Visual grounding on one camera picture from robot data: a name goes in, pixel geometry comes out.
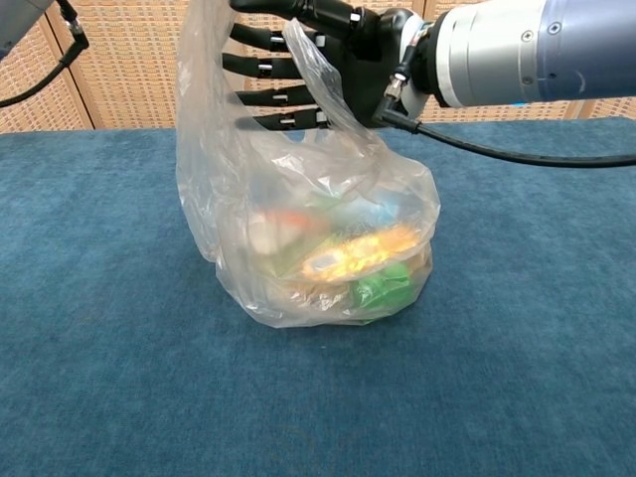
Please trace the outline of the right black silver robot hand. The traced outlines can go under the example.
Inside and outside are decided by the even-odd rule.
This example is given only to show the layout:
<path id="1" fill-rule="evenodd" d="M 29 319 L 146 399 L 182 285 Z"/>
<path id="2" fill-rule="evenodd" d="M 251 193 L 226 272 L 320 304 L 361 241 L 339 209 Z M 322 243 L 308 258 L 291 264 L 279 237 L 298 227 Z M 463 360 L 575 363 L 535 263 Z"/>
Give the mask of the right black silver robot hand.
<path id="1" fill-rule="evenodd" d="M 340 74 L 344 100 L 355 118 L 367 128 L 373 121 L 390 75 L 401 63 L 421 17 L 408 9 L 389 8 L 377 13 L 345 1 L 261 0 L 232 1 L 239 13 L 270 14 L 284 20 L 296 19 L 326 61 Z M 231 38 L 243 45 L 278 52 L 278 58 L 243 57 L 223 54 L 223 68 L 234 74 L 261 80 L 299 80 L 301 73 L 280 31 L 235 23 Z M 246 106 L 284 107 L 285 113 L 254 116 L 256 124 L 273 131 L 307 130 L 328 125 L 326 113 L 312 96 L 308 84 L 246 90 L 238 93 Z"/>

